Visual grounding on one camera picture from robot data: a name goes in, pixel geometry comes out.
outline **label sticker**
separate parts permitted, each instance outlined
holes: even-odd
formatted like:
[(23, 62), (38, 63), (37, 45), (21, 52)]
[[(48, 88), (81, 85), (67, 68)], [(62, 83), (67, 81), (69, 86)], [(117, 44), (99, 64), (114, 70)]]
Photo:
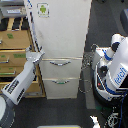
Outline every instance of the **label sticker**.
[(26, 58), (26, 54), (25, 53), (21, 53), (21, 54), (13, 54), (14, 58)]
[(13, 35), (12, 34), (7, 34), (9, 39), (13, 39)]
[(6, 56), (5, 55), (1, 55), (1, 58), (6, 58)]
[(49, 5), (47, 3), (37, 4), (39, 17), (49, 17)]
[(9, 70), (13, 70), (13, 68), (9, 68)]

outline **white cabinet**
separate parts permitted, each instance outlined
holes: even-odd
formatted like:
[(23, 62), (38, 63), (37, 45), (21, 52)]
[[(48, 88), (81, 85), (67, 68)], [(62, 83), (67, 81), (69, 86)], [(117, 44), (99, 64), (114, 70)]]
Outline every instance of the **white cabinet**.
[[(40, 69), (47, 98), (77, 97), (76, 90), (78, 92), (91, 0), (30, 0), (29, 3), (24, 0), (24, 2), (32, 35), (36, 33), (38, 46), (42, 46), (45, 51)], [(35, 30), (30, 12), (33, 15)], [(63, 78), (74, 79), (65, 86), (57, 86), (46, 80)]]

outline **robot body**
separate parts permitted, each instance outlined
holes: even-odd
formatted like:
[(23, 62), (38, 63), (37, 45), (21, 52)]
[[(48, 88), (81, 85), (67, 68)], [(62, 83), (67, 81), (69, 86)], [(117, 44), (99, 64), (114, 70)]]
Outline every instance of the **robot body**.
[(113, 104), (128, 89), (128, 38), (119, 34), (112, 37), (112, 45), (101, 49), (99, 62), (94, 62), (94, 92), (105, 103)]

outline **drawer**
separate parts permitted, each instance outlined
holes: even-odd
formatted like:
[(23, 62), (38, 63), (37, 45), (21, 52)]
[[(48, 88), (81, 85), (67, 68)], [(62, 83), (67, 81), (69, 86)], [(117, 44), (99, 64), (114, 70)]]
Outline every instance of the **drawer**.
[(0, 67), (0, 77), (15, 77), (23, 71), (24, 67)]
[(24, 66), (25, 50), (0, 50), (0, 66)]
[(47, 99), (77, 98), (79, 79), (43, 80)]
[[(10, 82), (0, 82), (0, 93), (1, 93), (1, 89), (9, 84)], [(28, 88), (28, 90), (26, 91), (26, 93), (40, 93), (41, 92), (41, 87), (40, 87), (40, 82), (39, 79), (37, 77), (36, 81), (33, 81), (32, 84), (30, 85), (30, 87)]]
[(43, 60), (39, 65), (43, 79), (79, 77), (82, 67), (82, 58)]
[(27, 30), (0, 31), (0, 49), (23, 49), (29, 47)]

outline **white panel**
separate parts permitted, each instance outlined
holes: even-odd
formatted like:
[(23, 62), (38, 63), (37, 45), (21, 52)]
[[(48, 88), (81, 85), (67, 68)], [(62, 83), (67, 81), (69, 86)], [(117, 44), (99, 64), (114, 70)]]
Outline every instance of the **white panel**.
[[(91, 0), (30, 0), (39, 46), (44, 58), (83, 55)], [(49, 17), (38, 15), (38, 3), (49, 5)]]
[(44, 78), (68, 78), (68, 77), (80, 77), (80, 71), (82, 66), (82, 59), (78, 60), (51, 60), (42, 61), (40, 63), (40, 70), (42, 74), (42, 79)]
[(57, 84), (54, 80), (44, 80), (47, 99), (77, 98), (78, 79), (71, 79), (65, 84)]

